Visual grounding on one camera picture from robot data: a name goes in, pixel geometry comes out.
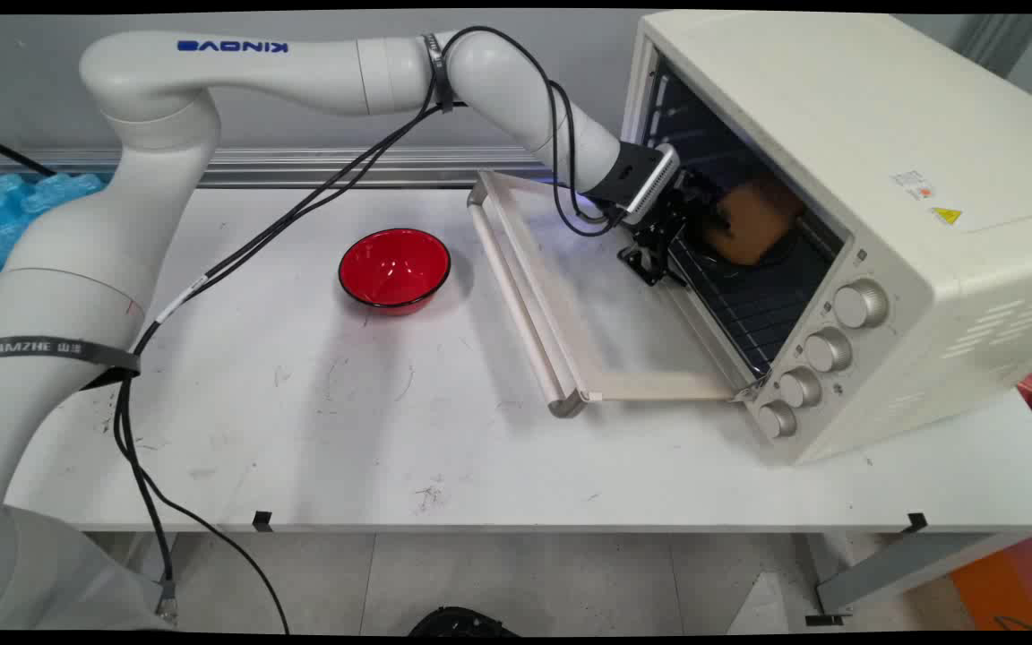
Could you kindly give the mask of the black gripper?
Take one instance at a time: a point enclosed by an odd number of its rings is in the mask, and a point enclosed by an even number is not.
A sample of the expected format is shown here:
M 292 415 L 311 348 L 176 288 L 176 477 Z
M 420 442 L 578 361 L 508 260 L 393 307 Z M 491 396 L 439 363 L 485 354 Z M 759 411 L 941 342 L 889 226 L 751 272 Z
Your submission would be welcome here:
M 648 286 L 670 278 L 680 288 L 688 283 L 670 268 L 670 246 L 677 234 L 688 244 L 704 244 L 708 236 L 731 237 L 730 216 L 722 208 L 725 193 L 703 173 L 675 173 L 657 201 L 658 215 L 639 223 L 619 220 L 632 243 L 619 250 L 619 261 Z

